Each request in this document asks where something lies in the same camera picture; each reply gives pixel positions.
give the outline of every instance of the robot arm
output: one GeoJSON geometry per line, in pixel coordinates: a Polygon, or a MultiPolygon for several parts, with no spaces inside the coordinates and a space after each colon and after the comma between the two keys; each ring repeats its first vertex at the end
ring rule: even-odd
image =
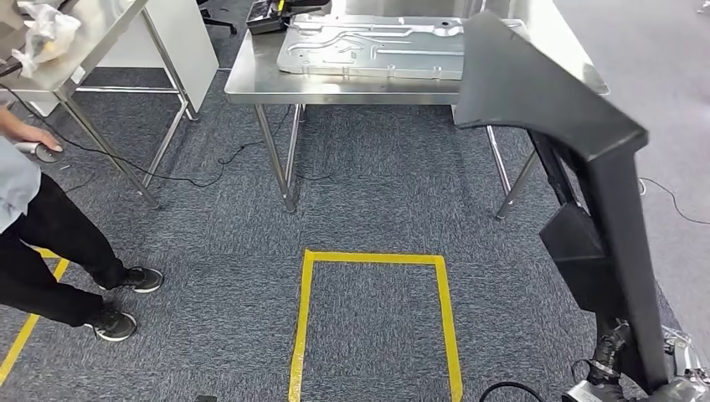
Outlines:
{"type": "MultiPolygon", "coordinates": [[[[672,356],[675,378],[660,387],[645,402],[710,402],[710,379],[704,359],[684,332],[663,327],[665,352],[672,356]]],[[[626,402],[619,384],[621,374],[615,356],[631,340],[627,322],[599,340],[594,357],[588,361],[589,375],[566,392],[563,402],[626,402]]]]}

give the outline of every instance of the plastic bag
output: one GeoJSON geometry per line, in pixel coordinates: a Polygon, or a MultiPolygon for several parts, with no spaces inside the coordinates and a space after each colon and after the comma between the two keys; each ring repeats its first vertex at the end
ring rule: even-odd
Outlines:
{"type": "Polygon", "coordinates": [[[31,78],[39,64],[56,59],[69,50],[81,22],[47,4],[18,2],[18,6],[34,21],[25,23],[29,30],[25,35],[24,53],[13,49],[13,57],[23,65],[21,76],[31,78]]]}

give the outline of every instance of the yellow floor marking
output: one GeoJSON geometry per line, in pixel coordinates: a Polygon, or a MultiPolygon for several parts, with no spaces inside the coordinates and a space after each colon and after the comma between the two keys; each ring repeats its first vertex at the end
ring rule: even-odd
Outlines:
{"type": "Polygon", "coordinates": [[[42,258],[60,258],[58,255],[55,253],[47,250],[47,249],[34,249],[39,253],[39,255],[42,256],[42,258]]]}
{"type": "Polygon", "coordinates": [[[463,398],[464,387],[461,381],[459,365],[459,349],[456,347],[456,330],[454,329],[454,310],[451,308],[449,279],[446,277],[444,257],[436,256],[436,285],[439,287],[439,303],[441,305],[441,327],[444,328],[444,345],[446,360],[449,366],[449,386],[451,400],[458,402],[463,398]]]}
{"type": "Polygon", "coordinates": [[[419,264],[434,265],[436,283],[439,290],[441,305],[441,323],[444,329],[444,344],[446,361],[449,369],[449,386],[451,401],[460,402],[463,397],[463,383],[459,365],[459,352],[456,347],[456,331],[454,329],[454,313],[451,308],[449,280],[446,277],[446,263],[441,255],[410,255],[410,254],[364,254],[338,253],[306,250],[303,255],[303,272],[301,273],[301,303],[298,308],[296,325],[296,345],[293,348],[291,360],[291,380],[289,386],[289,402],[301,401],[301,381],[303,380],[303,358],[306,353],[306,328],[308,326],[308,308],[311,300],[311,282],[313,280],[313,264],[320,262],[369,262],[382,264],[419,264]]]}
{"type": "MultiPolygon", "coordinates": [[[[38,250],[39,253],[44,256],[43,250],[38,250]]],[[[54,277],[57,278],[57,281],[62,278],[62,275],[67,269],[67,266],[69,266],[69,261],[68,260],[60,260],[59,263],[57,264],[57,268],[54,270],[54,277]]],[[[10,374],[10,370],[13,369],[13,366],[15,365],[15,362],[17,361],[20,352],[22,352],[22,349],[24,348],[24,344],[27,342],[29,339],[29,335],[32,333],[32,330],[34,329],[34,325],[37,324],[37,320],[39,319],[39,316],[35,314],[30,314],[29,318],[27,321],[24,323],[22,329],[20,330],[20,333],[18,334],[18,337],[15,339],[15,342],[13,342],[12,347],[10,347],[10,351],[8,352],[8,356],[5,357],[3,360],[3,364],[0,365],[0,386],[3,385],[5,382],[5,379],[7,379],[8,375],[10,374]]]]}
{"type": "Polygon", "coordinates": [[[289,402],[299,402],[301,400],[301,380],[303,379],[303,357],[306,352],[306,327],[308,327],[308,306],[311,302],[313,262],[313,253],[310,250],[306,250],[303,255],[303,272],[301,273],[301,304],[298,307],[296,345],[293,348],[293,359],[291,360],[289,402]]]}

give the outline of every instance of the stainless steel table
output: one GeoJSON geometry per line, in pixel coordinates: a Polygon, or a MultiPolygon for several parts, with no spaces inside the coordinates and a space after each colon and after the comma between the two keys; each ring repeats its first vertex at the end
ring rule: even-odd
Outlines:
{"type": "MultiPolygon", "coordinates": [[[[68,53],[48,63],[41,64],[33,73],[31,80],[14,77],[4,80],[3,84],[25,101],[58,101],[96,142],[100,150],[116,156],[118,156],[116,149],[96,130],[89,117],[71,99],[71,96],[77,91],[177,95],[181,104],[180,109],[163,138],[150,167],[147,169],[148,172],[154,173],[183,115],[187,114],[190,120],[196,120],[198,115],[187,96],[170,57],[167,55],[167,51],[156,32],[150,16],[144,9],[147,2],[148,0],[72,0],[68,2],[62,8],[62,12],[81,21],[81,27],[77,31],[68,53]],[[119,36],[128,29],[128,25],[133,18],[139,15],[145,21],[148,33],[151,35],[158,53],[166,65],[172,88],[81,86],[86,76],[104,58],[119,36]]],[[[0,98],[8,98],[9,96],[10,94],[5,90],[0,90],[0,98]]],[[[147,185],[152,178],[151,174],[147,174],[141,180],[126,162],[115,157],[109,158],[128,177],[151,207],[156,208],[159,206],[158,201],[147,190],[147,185]]]]}
{"type": "MultiPolygon", "coordinates": [[[[330,13],[390,17],[467,17],[469,11],[483,10],[492,11],[501,18],[521,19],[527,26],[530,41],[538,49],[597,93],[606,94],[609,91],[552,0],[332,0],[330,13]]],[[[283,73],[276,65],[276,58],[284,37],[284,33],[253,37],[247,32],[224,91],[231,103],[255,104],[270,163],[288,212],[296,210],[291,191],[293,162],[298,127],[306,105],[455,105],[458,102],[460,81],[454,80],[283,73]],[[276,152],[264,104],[296,104],[285,169],[282,168],[276,152]]],[[[492,127],[488,127],[487,131],[507,196],[502,211],[498,214],[503,217],[532,170],[536,157],[534,153],[531,154],[526,168],[511,187],[498,151],[495,133],[492,127]]]]}

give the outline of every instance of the black cable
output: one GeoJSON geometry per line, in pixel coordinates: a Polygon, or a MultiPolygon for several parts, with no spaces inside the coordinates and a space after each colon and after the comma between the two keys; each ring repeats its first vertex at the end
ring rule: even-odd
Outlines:
{"type": "Polygon", "coordinates": [[[687,217],[680,208],[678,208],[678,201],[676,199],[676,195],[669,190],[668,188],[665,188],[662,184],[658,183],[656,180],[652,178],[639,178],[639,180],[646,180],[647,182],[654,183],[656,186],[661,188],[661,190],[665,191],[666,193],[669,193],[671,195],[671,198],[673,198],[673,207],[676,209],[676,212],[678,212],[679,215],[681,215],[681,218],[687,220],[688,222],[693,222],[694,224],[710,224],[710,222],[706,222],[704,220],[697,220],[693,218],[687,217]]]}
{"type": "Polygon", "coordinates": [[[5,70],[0,71],[0,78],[8,76],[12,73],[14,73],[17,70],[22,69],[22,63],[15,63],[11,64],[9,67],[7,67],[5,70]]]}
{"type": "MultiPolygon", "coordinates": [[[[70,144],[70,145],[72,145],[72,146],[74,146],[74,147],[77,147],[77,148],[79,148],[79,149],[82,150],[82,151],[96,152],[96,153],[99,153],[99,154],[101,154],[101,155],[106,155],[107,157],[113,157],[113,158],[115,158],[115,159],[118,159],[118,160],[120,160],[120,161],[123,161],[123,162],[127,163],[127,164],[130,165],[131,167],[133,167],[133,168],[135,168],[135,169],[138,169],[139,171],[141,171],[141,172],[143,172],[143,173],[145,173],[145,174],[147,174],[147,175],[150,175],[150,176],[152,176],[152,177],[155,177],[155,178],[162,178],[162,179],[165,179],[165,180],[172,180],[172,181],[176,181],[176,182],[188,182],[188,183],[192,184],[193,186],[199,187],[199,188],[206,188],[206,187],[209,187],[209,186],[215,184],[216,182],[218,182],[218,181],[222,178],[222,176],[224,175],[224,167],[225,167],[226,165],[230,164],[230,163],[234,160],[234,158],[237,157],[237,155],[239,155],[240,152],[242,152],[246,147],[252,147],[252,146],[254,146],[254,145],[258,145],[258,144],[261,144],[261,143],[263,142],[263,141],[257,141],[257,142],[249,142],[249,143],[246,143],[246,144],[240,146],[239,149],[237,149],[237,151],[236,151],[236,152],[232,155],[232,157],[230,157],[227,161],[223,160],[222,158],[218,159],[218,160],[217,160],[217,163],[219,163],[219,164],[222,166],[222,169],[220,170],[219,175],[217,176],[217,178],[215,178],[213,181],[211,181],[211,182],[209,182],[209,183],[207,183],[207,184],[197,183],[197,182],[195,182],[195,181],[194,181],[193,179],[191,179],[191,178],[174,178],[174,177],[170,177],[170,176],[162,176],[162,175],[157,174],[157,173],[150,173],[150,172],[148,172],[146,169],[144,169],[144,168],[142,168],[142,167],[136,165],[134,162],[131,162],[130,160],[125,159],[124,157],[119,157],[119,156],[117,156],[117,155],[113,155],[113,154],[111,154],[111,153],[101,151],[100,149],[94,149],[94,148],[84,147],[83,145],[80,145],[80,144],[78,144],[77,142],[71,141],[69,138],[63,136],[63,135],[59,132],[59,130],[57,130],[54,126],[52,126],[51,124],[49,124],[42,116],[40,116],[40,115],[37,114],[35,111],[33,111],[32,108],[30,108],[30,107],[24,102],[24,100],[20,99],[19,96],[18,96],[17,94],[15,94],[15,92],[14,92],[13,90],[9,89],[9,88],[8,88],[6,85],[4,85],[4,84],[0,84],[0,88],[5,89],[7,92],[9,92],[10,94],[12,94],[12,95],[14,96],[14,98],[17,99],[17,101],[19,102],[19,104],[22,105],[23,108],[24,108],[29,114],[31,114],[32,116],[34,116],[34,118],[36,118],[36,119],[38,119],[39,121],[41,121],[46,127],[48,127],[50,130],[52,130],[52,131],[54,132],[54,134],[56,134],[57,137],[61,138],[64,142],[66,142],[66,143],[68,143],[68,144],[70,144]]],[[[275,135],[276,133],[278,133],[279,130],[281,129],[281,126],[283,125],[284,121],[286,120],[286,117],[288,116],[289,111],[291,111],[291,106],[289,106],[289,107],[286,109],[286,113],[284,113],[284,116],[281,118],[281,121],[279,122],[279,126],[278,126],[278,127],[276,128],[276,130],[274,131],[274,135],[275,135]]]]}
{"type": "Polygon", "coordinates": [[[321,177],[319,177],[319,178],[309,178],[309,177],[307,177],[307,176],[303,176],[303,175],[300,175],[300,174],[296,173],[296,177],[297,177],[297,178],[302,178],[302,179],[307,180],[307,181],[309,181],[309,182],[319,182],[319,181],[321,181],[321,180],[325,180],[325,179],[327,179],[327,178],[331,178],[331,176],[332,176],[332,173],[327,174],[327,175],[325,175],[325,176],[321,176],[321,177]]]}
{"type": "Polygon", "coordinates": [[[85,182],[83,182],[82,184],[76,185],[68,190],[65,190],[64,192],[68,194],[68,193],[71,193],[72,191],[75,191],[75,190],[78,190],[78,189],[84,187],[86,184],[91,183],[91,181],[94,180],[95,176],[96,176],[96,172],[92,172],[91,176],[85,182]]]}
{"type": "Polygon", "coordinates": [[[545,400],[543,399],[543,397],[540,396],[540,394],[538,394],[537,392],[535,392],[534,389],[528,387],[528,386],[525,385],[525,384],[516,383],[516,382],[514,382],[514,381],[501,381],[500,383],[496,383],[496,384],[491,385],[491,386],[488,387],[485,391],[483,391],[483,394],[481,394],[481,398],[478,399],[478,402],[485,402],[485,401],[486,401],[486,397],[487,397],[491,392],[493,392],[494,390],[499,389],[499,388],[517,388],[517,389],[522,389],[523,391],[525,391],[525,392],[529,393],[530,395],[532,395],[532,396],[533,396],[535,399],[537,399],[539,402],[545,402],[545,400]]]}

